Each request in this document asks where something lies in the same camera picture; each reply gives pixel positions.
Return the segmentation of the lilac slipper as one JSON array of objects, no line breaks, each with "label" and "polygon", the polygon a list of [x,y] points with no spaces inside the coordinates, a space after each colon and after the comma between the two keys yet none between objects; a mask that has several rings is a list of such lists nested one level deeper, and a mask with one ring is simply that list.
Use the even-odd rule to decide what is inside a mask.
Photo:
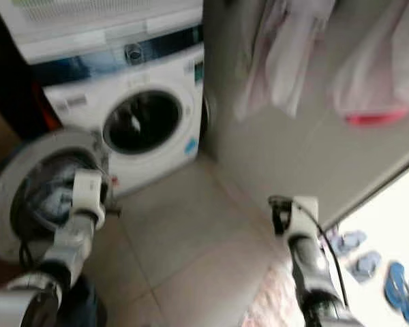
[{"label": "lilac slipper", "polygon": [[351,263],[349,273],[355,281],[363,283],[374,276],[381,261],[381,253],[376,250],[370,250],[369,252],[363,253],[363,255],[359,256],[359,258]]},{"label": "lilac slipper", "polygon": [[348,253],[358,249],[361,243],[367,240],[367,235],[362,230],[354,230],[341,236],[334,236],[329,239],[329,245],[333,250],[333,255],[341,258]]}]

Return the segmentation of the pink patterned door mat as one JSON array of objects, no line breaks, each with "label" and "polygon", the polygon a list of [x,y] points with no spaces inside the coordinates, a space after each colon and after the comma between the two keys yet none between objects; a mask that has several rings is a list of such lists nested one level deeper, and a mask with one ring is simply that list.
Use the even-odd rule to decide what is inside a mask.
[{"label": "pink patterned door mat", "polygon": [[288,313],[292,299],[290,284],[281,279],[267,279],[261,283],[240,327],[292,327]]}]

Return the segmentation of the round washer door glass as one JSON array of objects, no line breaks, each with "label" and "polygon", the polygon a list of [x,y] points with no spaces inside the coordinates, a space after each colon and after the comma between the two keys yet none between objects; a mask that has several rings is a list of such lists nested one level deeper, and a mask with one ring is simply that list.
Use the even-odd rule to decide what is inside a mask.
[{"label": "round washer door glass", "polygon": [[46,172],[49,165],[102,170],[107,168],[107,150],[92,133],[59,129],[24,141],[0,157],[0,260],[21,265],[20,248],[27,243],[33,258],[43,256],[52,242],[54,222],[40,219],[28,208],[36,197],[52,188],[67,188],[68,172]]}]

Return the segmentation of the hanging plastic bag red edge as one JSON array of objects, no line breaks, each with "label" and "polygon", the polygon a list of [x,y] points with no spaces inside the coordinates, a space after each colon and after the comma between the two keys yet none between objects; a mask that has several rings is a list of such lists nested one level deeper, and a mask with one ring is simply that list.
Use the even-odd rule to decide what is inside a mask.
[{"label": "hanging plastic bag red edge", "polygon": [[409,114],[409,0],[389,0],[339,66],[331,105],[355,127],[379,127]]}]

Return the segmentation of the white clothes dryer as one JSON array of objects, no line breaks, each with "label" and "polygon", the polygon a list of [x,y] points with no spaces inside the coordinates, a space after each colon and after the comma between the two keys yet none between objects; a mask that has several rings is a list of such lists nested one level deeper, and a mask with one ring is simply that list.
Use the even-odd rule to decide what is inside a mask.
[{"label": "white clothes dryer", "polygon": [[111,40],[196,24],[204,0],[0,0],[0,18],[27,63]]}]

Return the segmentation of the white front-load washing machine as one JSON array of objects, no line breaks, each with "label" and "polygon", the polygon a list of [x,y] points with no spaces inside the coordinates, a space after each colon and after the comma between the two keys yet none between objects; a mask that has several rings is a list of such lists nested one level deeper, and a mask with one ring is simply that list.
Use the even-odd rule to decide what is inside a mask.
[{"label": "white front-load washing machine", "polygon": [[117,193],[194,161],[202,134],[202,26],[33,63],[59,121],[95,137]]}]

